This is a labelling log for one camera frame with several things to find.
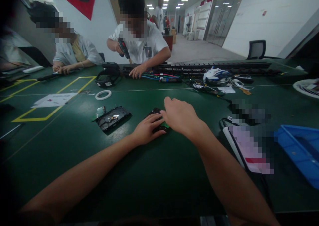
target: white fan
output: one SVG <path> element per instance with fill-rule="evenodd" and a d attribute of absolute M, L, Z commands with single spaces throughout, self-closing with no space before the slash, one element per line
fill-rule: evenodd
<path fill-rule="evenodd" d="M 319 91 L 311 89 L 315 86 L 314 83 L 317 82 L 318 80 L 319 79 L 301 80 L 301 81 L 295 82 L 293 84 L 293 87 L 294 89 L 296 89 L 298 92 L 301 92 L 302 94 L 319 99 Z"/>

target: black hair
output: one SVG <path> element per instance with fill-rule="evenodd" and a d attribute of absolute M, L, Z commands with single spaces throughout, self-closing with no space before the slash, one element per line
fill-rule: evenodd
<path fill-rule="evenodd" d="M 62 22 L 62 17 L 59 17 L 59 12 L 53 5 L 34 1 L 30 6 L 27 12 L 37 27 L 52 28 L 59 26 L 58 23 Z"/>
<path fill-rule="evenodd" d="M 144 0 L 119 0 L 121 14 L 132 17 L 144 17 L 145 2 Z"/>

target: white t-shirt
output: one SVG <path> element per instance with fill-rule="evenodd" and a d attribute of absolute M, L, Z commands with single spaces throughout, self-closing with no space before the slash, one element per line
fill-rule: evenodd
<path fill-rule="evenodd" d="M 132 62 L 136 64 L 146 62 L 163 48 L 168 47 L 162 33 L 156 28 L 156 25 L 149 20 L 146 20 L 144 37 L 134 38 L 125 27 L 125 24 L 119 24 L 115 32 L 109 36 L 109 39 L 118 41 L 119 37 L 123 38 L 130 58 Z"/>
<path fill-rule="evenodd" d="M 159 31 L 161 33 L 164 32 L 164 13 L 163 13 L 163 9 L 156 6 L 155 8 L 155 12 L 154 12 L 154 16 L 156 17 L 156 23 L 159 25 Z"/>

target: red cable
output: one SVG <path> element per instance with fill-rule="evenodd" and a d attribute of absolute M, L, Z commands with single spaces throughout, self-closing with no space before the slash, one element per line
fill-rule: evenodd
<path fill-rule="evenodd" d="M 176 77 L 178 78 L 177 76 L 173 76 L 173 75 L 169 75 L 169 74 L 165 74 L 165 73 L 158 73 L 158 74 L 153 74 L 154 76 L 160 76 L 160 75 L 165 75 L 165 76 L 170 76 L 170 77 Z"/>

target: glass door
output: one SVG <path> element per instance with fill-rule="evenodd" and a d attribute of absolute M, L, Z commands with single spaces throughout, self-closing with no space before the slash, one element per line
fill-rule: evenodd
<path fill-rule="evenodd" d="M 237 13 L 241 0 L 217 0 L 212 21 L 210 23 L 207 41 L 223 46 L 230 26 Z"/>

